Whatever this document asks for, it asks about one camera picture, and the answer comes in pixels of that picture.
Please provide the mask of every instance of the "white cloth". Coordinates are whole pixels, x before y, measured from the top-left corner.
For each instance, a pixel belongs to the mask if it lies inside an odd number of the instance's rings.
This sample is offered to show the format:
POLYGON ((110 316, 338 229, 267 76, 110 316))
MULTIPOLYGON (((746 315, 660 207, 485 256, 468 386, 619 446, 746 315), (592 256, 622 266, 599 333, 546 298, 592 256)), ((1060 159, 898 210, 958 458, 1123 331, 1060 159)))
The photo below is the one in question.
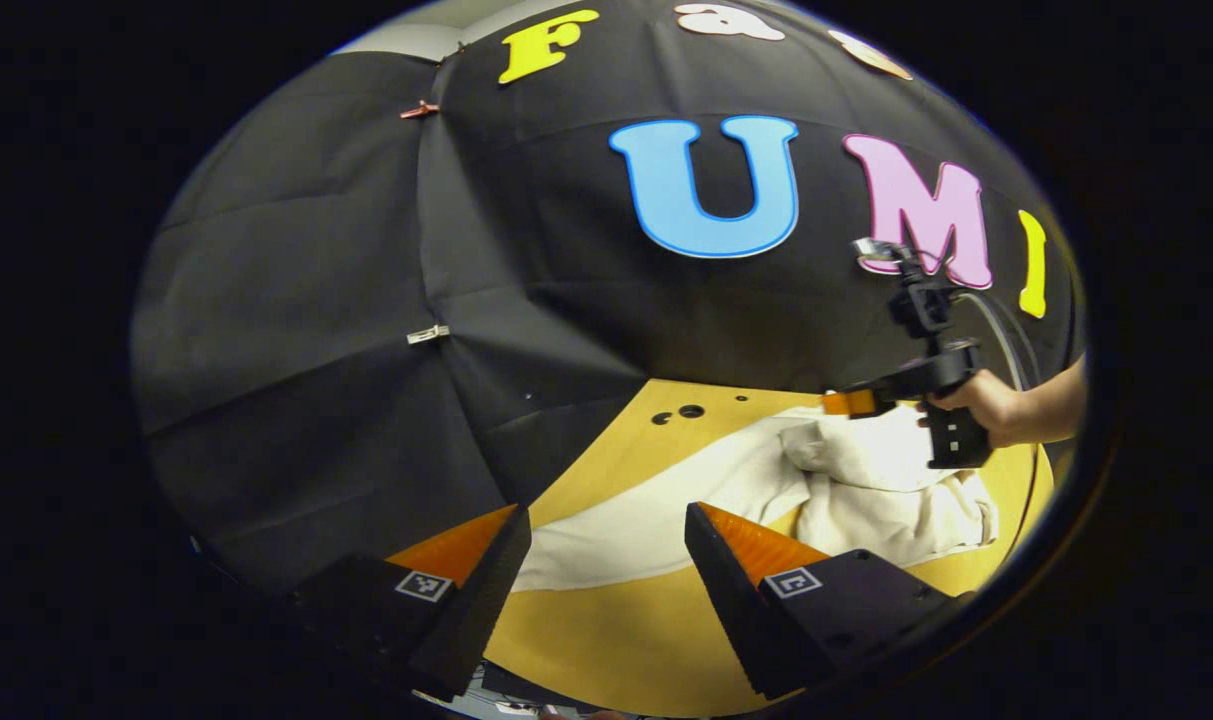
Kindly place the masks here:
POLYGON ((810 491, 781 451, 779 433, 822 416, 821 407, 793 407, 758 419, 637 487, 535 528, 513 592, 591 588, 684 568, 690 502, 759 524, 784 518, 810 491))
POLYGON ((793 407, 712 442, 619 496, 542 525, 513 592, 579 589, 691 564, 685 507, 707 502, 757 524, 797 505, 797 538, 900 568, 995 542, 993 498, 974 470, 932 470, 930 433, 909 407, 867 419, 793 407))

